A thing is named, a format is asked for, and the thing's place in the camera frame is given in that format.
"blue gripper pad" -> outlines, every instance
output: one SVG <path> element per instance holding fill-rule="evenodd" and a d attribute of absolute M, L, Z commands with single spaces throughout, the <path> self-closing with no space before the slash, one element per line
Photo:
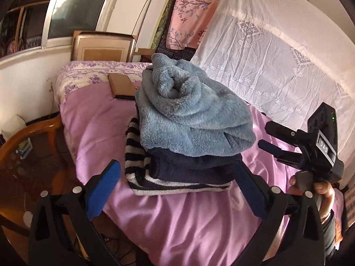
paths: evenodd
<path fill-rule="evenodd" d="M 255 184 L 253 178 L 258 180 L 261 185 L 265 184 L 265 190 L 268 189 L 269 186 L 262 177 L 253 175 L 243 162 L 236 162 L 235 165 L 234 178 L 245 200 L 249 204 L 253 214 L 264 220 L 267 215 L 266 197 L 258 185 Z"/>
<path fill-rule="evenodd" d="M 100 215 L 107 199 L 120 179 L 120 175 L 120 163 L 111 160 L 101 174 L 93 176 L 85 185 L 86 216 L 90 221 L 93 217 Z"/>

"finger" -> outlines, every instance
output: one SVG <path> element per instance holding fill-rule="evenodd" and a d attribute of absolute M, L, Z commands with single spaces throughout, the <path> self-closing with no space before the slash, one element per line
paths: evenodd
<path fill-rule="evenodd" d="M 324 195 L 324 197 L 330 197 L 334 192 L 333 187 L 327 182 L 315 183 L 314 188 L 316 193 Z"/>
<path fill-rule="evenodd" d="M 321 217 L 321 220 L 323 220 L 328 216 L 329 212 L 333 207 L 335 191 L 333 187 L 326 182 L 315 183 L 314 187 L 316 192 L 323 196 L 322 204 L 319 209 L 319 215 Z"/>
<path fill-rule="evenodd" d="M 300 189 L 298 189 L 296 186 L 291 186 L 288 189 L 287 193 L 290 195 L 302 196 L 302 191 Z"/>
<path fill-rule="evenodd" d="M 290 185 L 293 186 L 296 184 L 296 176 L 293 175 L 291 178 L 290 178 Z"/>

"brown cardboard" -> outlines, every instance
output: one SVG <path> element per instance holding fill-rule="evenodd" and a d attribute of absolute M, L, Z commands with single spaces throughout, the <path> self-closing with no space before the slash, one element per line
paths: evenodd
<path fill-rule="evenodd" d="M 134 100 L 136 88 L 127 75 L 109 73 L 109 82 L 113 98 Z"/>

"black and white striped sweater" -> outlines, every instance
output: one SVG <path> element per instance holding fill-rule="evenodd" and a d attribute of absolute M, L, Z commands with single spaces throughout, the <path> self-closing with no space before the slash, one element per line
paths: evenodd
<path fill-rule="evenodd" d="M 137 116 L 132 118 L 126 135 L 125 176 L 136 195 L 155 196 L 201 191 L 220 192 L 229 189 L 232 185 L 232 182 L 223 185 L 211 185 L 154 179 L 149 175 L 151 157 L 141 145 Z"/>

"navy blue towel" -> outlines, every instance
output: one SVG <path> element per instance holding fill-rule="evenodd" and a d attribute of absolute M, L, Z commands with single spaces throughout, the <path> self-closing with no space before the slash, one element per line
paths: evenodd
<path fill-rule="evenodd" d="M 242 155 L 189 157 L 168 149 L 152 148 L 149 173 L 155 179 L 182 183 L 226 184 L 234 180 L 235 163 Z"/>
<path fill-rule="evenodd" d="M 201 191 L 220 192 L 231 188 L 232 183 L 222 185 L 179 183 L 154 179 L 149 174 L 151 157 L 140 143 L 139 120 L 133 117 L 126 132 L 125 176 L 136 195 L 166 195 Z"/>

